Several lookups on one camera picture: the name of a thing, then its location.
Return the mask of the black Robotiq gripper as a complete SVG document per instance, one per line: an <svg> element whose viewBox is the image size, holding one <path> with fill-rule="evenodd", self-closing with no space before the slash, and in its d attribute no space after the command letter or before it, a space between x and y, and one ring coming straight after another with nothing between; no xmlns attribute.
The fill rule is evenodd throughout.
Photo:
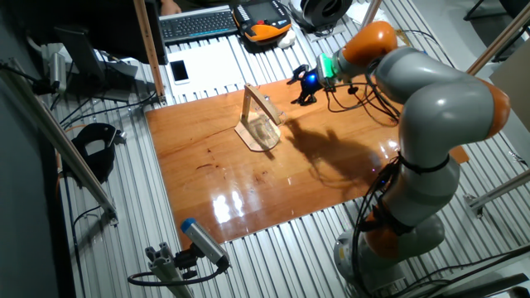
<svg viewBox="0 0 530 298"><path fill-rule="evenodd" d="M291 104L298 104L300 106L312 105L316 102L314 93L323 89L323 85L319 81L318 69L310 70L309 65L300 65L293 70L292 77L288 84L299 82L301 84L302 94L291 101Z"/></svg>

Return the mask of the bare human hand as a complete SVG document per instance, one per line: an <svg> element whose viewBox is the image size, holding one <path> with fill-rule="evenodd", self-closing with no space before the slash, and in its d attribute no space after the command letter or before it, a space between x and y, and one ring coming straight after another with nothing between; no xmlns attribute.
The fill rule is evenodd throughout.
<svg viewBox="0 0 530 298"><path fill-rule="evenodd" d="M174 0L161 0L161 15L169 16L182 13L181 7Z"/></svg>

